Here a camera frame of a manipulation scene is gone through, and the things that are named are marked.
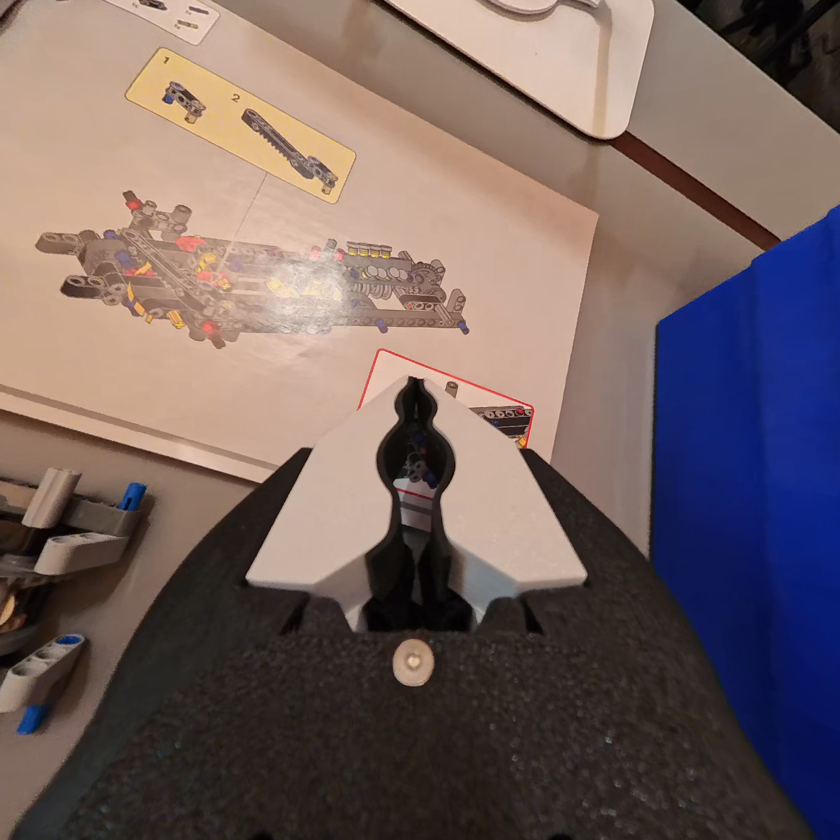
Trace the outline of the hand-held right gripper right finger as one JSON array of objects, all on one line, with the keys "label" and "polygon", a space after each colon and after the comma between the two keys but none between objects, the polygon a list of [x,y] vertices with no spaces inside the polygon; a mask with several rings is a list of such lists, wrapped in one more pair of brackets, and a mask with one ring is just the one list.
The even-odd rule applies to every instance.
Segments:
[{"label": "hand-held right gripper right finger", "polygon": [[498,598],[586,581],[530,470],[531,451],[427,380],[418,383],[418,419],[437,478],[418,563],[431,625],[470,625]]}]

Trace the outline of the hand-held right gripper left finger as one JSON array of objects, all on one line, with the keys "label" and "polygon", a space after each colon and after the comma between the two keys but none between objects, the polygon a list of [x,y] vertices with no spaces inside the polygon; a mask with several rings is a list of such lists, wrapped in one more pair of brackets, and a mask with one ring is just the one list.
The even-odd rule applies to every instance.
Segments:
[{"label": "hand-held right gripper left finger", "polygon": [[399,377],[320,438],[246,574],[254,587],[336,601],[353,631],[371,598],[365,555],[392,523],[392,491],[376,454],[397,424]]}]

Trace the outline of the toy car chassis model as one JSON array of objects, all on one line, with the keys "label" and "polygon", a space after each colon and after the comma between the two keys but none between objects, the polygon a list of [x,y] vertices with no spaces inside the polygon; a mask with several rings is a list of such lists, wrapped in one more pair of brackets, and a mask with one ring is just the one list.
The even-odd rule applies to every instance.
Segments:
[{"label": "toy car chassis model", "polygon": [[146,485],[116,503],[77,493],[81,474],[49,468],[35,485],[1,481],[1,712],[16,733],[46,724],[88,639],[63,633],[25,653],[56,586],[121,561],[140,524]]}]

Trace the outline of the blue plastic bin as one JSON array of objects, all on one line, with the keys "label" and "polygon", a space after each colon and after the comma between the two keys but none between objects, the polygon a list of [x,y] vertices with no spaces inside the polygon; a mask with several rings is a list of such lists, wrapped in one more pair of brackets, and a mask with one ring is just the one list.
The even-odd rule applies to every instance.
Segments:
[{"label": "blue plastic bin", "polygon": [[652,559],[739,724],[838,838],[839,208],[663,318]]}]

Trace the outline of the building instruction booklet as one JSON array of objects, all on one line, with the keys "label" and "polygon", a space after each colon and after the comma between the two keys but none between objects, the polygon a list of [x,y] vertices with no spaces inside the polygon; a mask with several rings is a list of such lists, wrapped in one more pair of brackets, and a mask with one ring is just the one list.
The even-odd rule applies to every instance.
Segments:
[{"label": "building instruction booklet", "polygon": [[2,31],[2,409],[261,480],[381,350],[550,458],[597,215],[216,10]]}]

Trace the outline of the white document stand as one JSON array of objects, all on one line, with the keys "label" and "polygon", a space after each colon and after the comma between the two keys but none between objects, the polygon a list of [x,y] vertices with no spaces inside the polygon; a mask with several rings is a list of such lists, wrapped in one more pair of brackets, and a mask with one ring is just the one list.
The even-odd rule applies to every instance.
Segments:
[{"label": "white document stand", "polygon": [[630,122],[652,1],[390,1],[571,127],[614,140]]}]

